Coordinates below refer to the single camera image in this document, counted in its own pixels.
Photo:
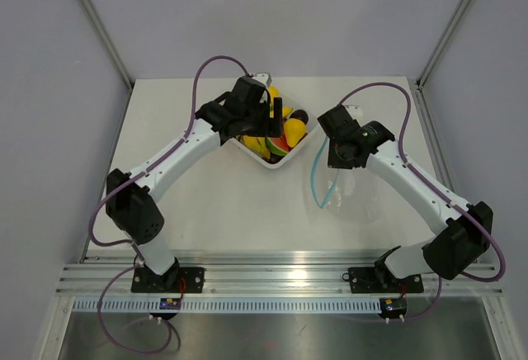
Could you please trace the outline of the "yellow lemon toy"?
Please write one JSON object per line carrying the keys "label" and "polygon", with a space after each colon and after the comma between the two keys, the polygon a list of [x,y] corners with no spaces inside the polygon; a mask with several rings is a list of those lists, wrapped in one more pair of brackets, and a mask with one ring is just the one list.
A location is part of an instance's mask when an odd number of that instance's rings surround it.
{"label": "yellow lemon toy", "polygon": [[269,93],[271,95],[271,98],[279,97],[279,91],[274,86],[270,86],[268,88],[268,91],[269,91]]}

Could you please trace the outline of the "clear zip bag teal zipper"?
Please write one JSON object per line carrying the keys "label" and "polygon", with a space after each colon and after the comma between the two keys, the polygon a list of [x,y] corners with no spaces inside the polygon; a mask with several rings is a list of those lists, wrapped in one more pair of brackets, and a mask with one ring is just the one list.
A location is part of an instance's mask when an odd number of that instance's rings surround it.
{"label": "clear zip bag teal zipper", "polygon": [[339,220],[371,224],[381,217],[379,187],[374,175],[363,168],[352,170],[327,165],[329,139],[315,154],[309,187],[316,206]]}

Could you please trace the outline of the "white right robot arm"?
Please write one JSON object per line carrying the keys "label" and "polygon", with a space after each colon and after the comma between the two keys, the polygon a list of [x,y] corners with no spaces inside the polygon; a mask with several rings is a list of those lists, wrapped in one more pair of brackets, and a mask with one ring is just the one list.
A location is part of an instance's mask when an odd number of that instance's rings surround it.
{"label": "white right robot arm", "polygon": [[394,134],[378,121],[360,125],[343,105],[318,118],[330,141],[328,167],[366,168],[388,183],[426,222],[432,239],[397,246],[373,267],[376,285],[392,291],[404,279],[435,273],[446,280],[461,274],[490,247],[493,211],[454,195],[403,152]]}

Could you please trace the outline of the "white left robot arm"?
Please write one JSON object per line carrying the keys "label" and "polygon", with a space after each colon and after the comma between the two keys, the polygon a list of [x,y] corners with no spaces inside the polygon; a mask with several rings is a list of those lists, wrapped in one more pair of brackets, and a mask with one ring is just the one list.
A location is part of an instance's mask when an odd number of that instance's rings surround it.
{"label": "white left robot arm", "polygon": [[191,123],[152,158],[125,173],[118,168],[106,178],[106,215],[131,240],[140,265],[134,292],[169,292],[186,277],[162,232],[159,204],[195,163],[229,140],[250,135],[282,134],[282,100],[269,94],[271,75],[238,78],[233,88],[196,108]]}

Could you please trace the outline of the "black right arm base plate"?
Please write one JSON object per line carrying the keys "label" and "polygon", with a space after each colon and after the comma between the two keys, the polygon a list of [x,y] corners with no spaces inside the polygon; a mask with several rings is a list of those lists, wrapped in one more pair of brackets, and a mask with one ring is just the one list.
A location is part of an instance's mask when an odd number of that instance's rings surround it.
{"label": "black right arm base plate", "polygon": [[342,280],[350,286],[352,294],[421,294],[424,292],[422,277],[412,275],[404,279],[381,280],[374,267],[352,267],[342,274]]}

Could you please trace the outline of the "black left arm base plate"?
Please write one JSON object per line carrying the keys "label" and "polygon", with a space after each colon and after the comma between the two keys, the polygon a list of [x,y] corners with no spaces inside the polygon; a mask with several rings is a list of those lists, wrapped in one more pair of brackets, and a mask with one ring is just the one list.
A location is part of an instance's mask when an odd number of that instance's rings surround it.
{"label": "black left arm base plate", "polygon": [[140,267],[134,270],[130,290],[133,293],[145,294],[200,294],[203,292],[204,281],[204,268],[179,267],[163,275],[156,275],[149,268]]}

